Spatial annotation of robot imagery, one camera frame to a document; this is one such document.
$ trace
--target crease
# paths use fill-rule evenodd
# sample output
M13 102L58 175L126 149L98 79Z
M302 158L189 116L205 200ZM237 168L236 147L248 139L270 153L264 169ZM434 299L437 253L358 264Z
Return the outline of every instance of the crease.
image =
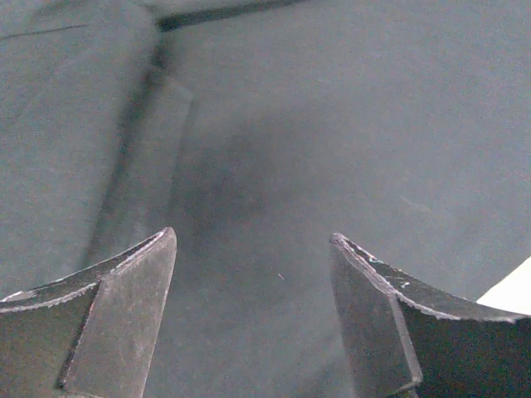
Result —
M206 22L221 21L233 17L241 17L258 12L266 12L277 8L295 5L305 0L269 0L267 2L244 2L231 6L206 7L187 12L173 12L170 15L160 17L157 20L162 32L170 32L182 27L200 25Z
M62 32L69 29L76 29L79 27L88 27L88 23L82 23L80 25L69 25L68 27L56 27L53 29L44 29L41 31L34 31L34 32L21 32L21 33L13 33L11 35L1 36L0 41L4 41L7 39L13 39L15 37L21 37L21 36L36 36L36 35L45 35L47 33L53 33L53 32Z

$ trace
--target dark gray cloth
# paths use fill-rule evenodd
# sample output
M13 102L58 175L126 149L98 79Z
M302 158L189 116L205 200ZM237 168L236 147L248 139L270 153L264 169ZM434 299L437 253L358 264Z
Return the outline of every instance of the dark gray cloth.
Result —
M348 396L332 232L469 299L529 256L528 2L52 4L0 6L0 295L175 227L146 397Z

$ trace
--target scratch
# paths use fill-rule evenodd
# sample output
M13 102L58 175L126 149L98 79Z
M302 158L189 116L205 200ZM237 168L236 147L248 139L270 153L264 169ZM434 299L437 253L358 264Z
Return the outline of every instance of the scratch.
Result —
M406 197L403 197L402 195L400 196L400 198L408 205L410 206L411 208L413 208L414 210L418 210L418 211L421 211L423 213L427 213L427 214L431 214L431 208L426 206L426 205L423 205L422 203L415 203L414 201L410 201L409 199L407 199Z

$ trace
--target white object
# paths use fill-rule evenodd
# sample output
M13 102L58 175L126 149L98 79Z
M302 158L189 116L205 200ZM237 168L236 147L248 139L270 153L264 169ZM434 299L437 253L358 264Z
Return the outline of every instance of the white object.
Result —
M531 315L531 257L490 288L477 303Z

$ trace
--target metal jaw edge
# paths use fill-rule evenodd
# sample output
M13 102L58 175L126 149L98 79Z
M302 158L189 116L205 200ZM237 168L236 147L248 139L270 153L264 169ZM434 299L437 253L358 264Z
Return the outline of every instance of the metal jaw edge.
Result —
M167 228L0 302L0 396L140 398L176 251Z
M530 396L530 317L446 294L340 234L331 261L356 398Z

